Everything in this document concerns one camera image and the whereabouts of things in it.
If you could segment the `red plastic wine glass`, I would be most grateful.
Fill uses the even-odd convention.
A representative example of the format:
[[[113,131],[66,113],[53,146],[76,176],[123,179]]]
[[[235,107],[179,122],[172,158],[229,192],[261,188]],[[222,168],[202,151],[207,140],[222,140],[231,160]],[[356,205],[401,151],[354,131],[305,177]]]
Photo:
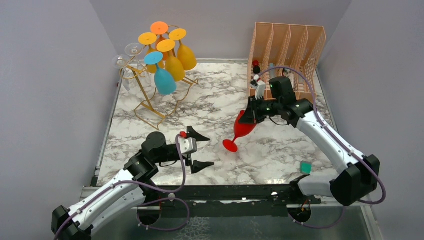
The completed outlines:
[[[238,151],[238,146],[235,143],[236,139],[249,135],[257,125],[256,123],[240,123],[240,119],[244,115],[244,113],[245,111],[241,110],[234,122],[234,138],[232,140],[225,139],[222,142],[223,146],[232,153]]]

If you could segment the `blue plastic wine glass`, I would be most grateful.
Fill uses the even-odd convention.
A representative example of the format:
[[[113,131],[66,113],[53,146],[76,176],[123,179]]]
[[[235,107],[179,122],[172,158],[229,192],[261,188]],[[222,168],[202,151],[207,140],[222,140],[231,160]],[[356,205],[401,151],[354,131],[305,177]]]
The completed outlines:
[[[147,65],[154,65],[156,67],[156,73],[154,74],[154,82],[158,92],[161,95],[170,95],[177,89],[177,84],[173,76],[165,69],[159,66],[159,63],[163,60],[163,54],[159,51],[148,53],[144,57],[144,63]]]

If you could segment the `yellow front wine glass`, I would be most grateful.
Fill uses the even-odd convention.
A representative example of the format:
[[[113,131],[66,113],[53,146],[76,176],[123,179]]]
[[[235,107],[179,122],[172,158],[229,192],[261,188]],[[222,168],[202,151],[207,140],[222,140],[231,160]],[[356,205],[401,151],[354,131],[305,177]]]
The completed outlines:
[[[156,49],[163,54],[167,54],[165,60],[165,69],[172,75],[176,82],[179,82],[184,79],[185,70],[181,61],[176,56],[174,56],[173,50],[175,46],[175,41],[171,39],[165,39],[157,44]]]

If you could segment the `yellow wine glass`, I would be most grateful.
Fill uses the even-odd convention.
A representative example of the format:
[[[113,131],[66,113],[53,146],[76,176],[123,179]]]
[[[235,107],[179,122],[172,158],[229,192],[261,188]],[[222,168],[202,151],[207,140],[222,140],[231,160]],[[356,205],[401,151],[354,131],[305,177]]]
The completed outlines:
[[[179,82],[184,79],[185,70],[181,61],[176,56],[174,56],[173,50],[175,46],[175,41],[171,39],[165,39],[157,44],[156,49],[163,54],[167,54],[165,60],[165,69],[172,75],[176,82]]]
[[[169,39],[179,42],[179,48],[177,50],[176,57],[182,63],[185,71],[194,69],[197,65],[197,59],[190,47],[184,45],[182,39],[187,35],[187,31],[183,28],[176,28],[169,33]]]
[[[152,47],[152,45],[156,42],[157,38],[158,38],[157,35],[152,32],[142,33],[138,37],[138,42],[144,45],[145,48],[147,47],[146,55],[153,52],[158,52],[155,48]],[[155,64],[149,65],[146,63],[145,68],[146,68],[146,71],[150,74],[155,74],[157,72],[157,67]]]

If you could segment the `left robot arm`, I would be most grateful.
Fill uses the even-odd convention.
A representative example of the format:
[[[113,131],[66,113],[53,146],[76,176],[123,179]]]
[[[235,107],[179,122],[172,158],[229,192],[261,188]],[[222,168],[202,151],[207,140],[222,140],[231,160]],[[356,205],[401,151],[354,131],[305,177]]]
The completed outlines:
[[[57,207],[52,213],[51,230],[56,240],[90,240],[98,228],[112,220],[119,212],[140,205],[152,205],[157,193],[175,194],[186,183],[186,161],[198,150],[198,142],[210,138],[198,133],[192,126],[175,137],[174,144],[167,144],[162,132],[150,133],[141,149],[108,183],[89,197],[70,207]],[[180,162],[182,183],[167,190],[157,187],[152,177],[159,172],[158,164]]]

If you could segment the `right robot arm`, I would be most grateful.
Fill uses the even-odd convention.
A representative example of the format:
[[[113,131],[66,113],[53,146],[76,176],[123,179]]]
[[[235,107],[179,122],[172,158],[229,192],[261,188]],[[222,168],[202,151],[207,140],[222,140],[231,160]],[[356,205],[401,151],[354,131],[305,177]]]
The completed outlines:
[[[291,80],[279,76],[269,81],[272,100],[248,98],[247,108],[237,122],[256,125],[267,117],[280,116],[307,137],[327,156],[337,174],[307,174],[290,182],[289,199],[300,204],[308,196],[335,198],[343,206],[350,206],[372,193],[378,186],[380,161],[375,155],[364,155],[345,141],[308,99],[296,98]]]

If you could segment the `yellow right wine glass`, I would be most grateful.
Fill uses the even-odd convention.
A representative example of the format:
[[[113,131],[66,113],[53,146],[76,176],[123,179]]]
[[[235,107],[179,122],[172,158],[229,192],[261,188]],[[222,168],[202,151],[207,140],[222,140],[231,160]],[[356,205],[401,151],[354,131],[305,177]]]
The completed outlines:
[[[197,65],[197,59],[190,47],[184,45],[182,39],[187,35],[187,31],[183,28],[176,28],[169,33],[169,39],[179,42],[179,48],[177,50],[176,57],[182,63],[185,71],[194,69]]]

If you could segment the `clear rear wine glass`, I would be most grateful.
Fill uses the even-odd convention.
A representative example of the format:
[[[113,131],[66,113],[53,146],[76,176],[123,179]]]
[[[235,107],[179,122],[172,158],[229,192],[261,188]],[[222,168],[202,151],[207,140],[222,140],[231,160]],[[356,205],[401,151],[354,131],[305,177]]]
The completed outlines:
[[[147,76],[147,66],[140,60],[144,48],[146,48],[145,45],[133,42],[128,44],[124,49],[128,60],[122,70],[124,72],[122,81],[128,91],[130,90],[130,80],[134,80],[136,77],[142,78]]]

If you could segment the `clear wine glass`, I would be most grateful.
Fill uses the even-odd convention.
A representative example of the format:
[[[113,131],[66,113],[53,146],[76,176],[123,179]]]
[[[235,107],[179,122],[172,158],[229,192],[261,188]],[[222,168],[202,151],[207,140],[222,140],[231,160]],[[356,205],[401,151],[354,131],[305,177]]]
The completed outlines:
[[[130,91],[130,80],[129,73],[127,72],[127,66],[130,63],[130,57],[125,54],[120,54],[112,59],[113,67],[119,69],[119,75],[121,79],[121,85],[129,92]]]
[[[128,44],[124,49],[128,60],[122,70],[124,72],[122,81],[128,91],[130,90],[130,80],[134,80],[136,77],[142,78],[147,76],[147,66],[140,60],[144,48],[146,48],[145,45],[133,42]]]

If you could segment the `yellow left wine glass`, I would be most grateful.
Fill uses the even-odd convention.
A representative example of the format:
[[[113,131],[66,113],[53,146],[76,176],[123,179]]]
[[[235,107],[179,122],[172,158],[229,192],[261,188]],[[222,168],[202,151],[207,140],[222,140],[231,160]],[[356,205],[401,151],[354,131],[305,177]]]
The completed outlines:
[[[138,37],[138,42],[144,45],[145,48],[147,47],[146,55],[153,52],[158,52],[155,48],[152,47],[152,45],[156,42],[157,38],[158,38],[157,35],[152,32],[142,33]],[[149,65],[146,63],[145,68],[146,68],[146,71],[150,74],[155,74],[157,72],[157,67],[155,64]]]

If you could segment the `orange wine glass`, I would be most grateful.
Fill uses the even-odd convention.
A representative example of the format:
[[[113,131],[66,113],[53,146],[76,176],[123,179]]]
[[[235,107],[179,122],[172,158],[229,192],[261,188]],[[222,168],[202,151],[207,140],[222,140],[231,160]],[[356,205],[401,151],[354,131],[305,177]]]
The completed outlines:
[[[169,30],[169,26],[167,23],[163,21],[156,21],[150,26],[150,31],[157,36],[157,40],[154,44],[154,49],[157,50],[157,45],[165,40],[164,34],[166,34]]]

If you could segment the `red black small bottle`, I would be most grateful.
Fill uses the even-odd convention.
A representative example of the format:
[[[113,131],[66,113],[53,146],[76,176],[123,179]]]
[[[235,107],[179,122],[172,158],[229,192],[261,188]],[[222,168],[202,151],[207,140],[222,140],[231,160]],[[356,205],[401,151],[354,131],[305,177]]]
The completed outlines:
[[[258,60],[253,60],[252,61],[252,72],[255,75],[258,75],[258,74],[261,73],[260,62]]]

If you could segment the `peach plastic file organizer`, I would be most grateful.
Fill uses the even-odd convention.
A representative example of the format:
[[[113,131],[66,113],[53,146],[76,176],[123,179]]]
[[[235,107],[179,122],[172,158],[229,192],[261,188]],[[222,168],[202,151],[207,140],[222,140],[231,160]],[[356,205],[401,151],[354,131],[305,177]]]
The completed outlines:
[[[326,43],[323,26],[256,22],[253,30],[247,64],[247,79],[255,75],[254,67],[261,71],[277,66],[265,73],[261,80],[287,76],[291,80],[298,100],[313,101],[314,74]]]

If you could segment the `green small block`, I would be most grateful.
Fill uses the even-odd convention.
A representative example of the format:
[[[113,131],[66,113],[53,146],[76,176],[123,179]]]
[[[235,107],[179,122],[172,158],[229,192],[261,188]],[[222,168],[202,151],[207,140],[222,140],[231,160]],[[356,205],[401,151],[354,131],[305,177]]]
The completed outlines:
[[[309,175],[312,172],[313,164],[309,161],[301,161],[300,162],[300,172],[305,175]]]

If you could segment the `black mounting rail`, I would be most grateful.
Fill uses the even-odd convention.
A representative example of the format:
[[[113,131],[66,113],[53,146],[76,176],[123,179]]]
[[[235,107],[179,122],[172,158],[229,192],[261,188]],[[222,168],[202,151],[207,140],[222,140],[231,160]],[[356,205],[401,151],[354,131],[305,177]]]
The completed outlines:
[[[136,207],[141,220],[160,218],[220,217],[287,217],[288,208],[308,208],[322,201],[314,196],[302,196],[289,184],[265,185],[186,185],[175,193],[179,201],[170,201],[169,193],[152,192],[147,202],[162,199],[161,203]]]

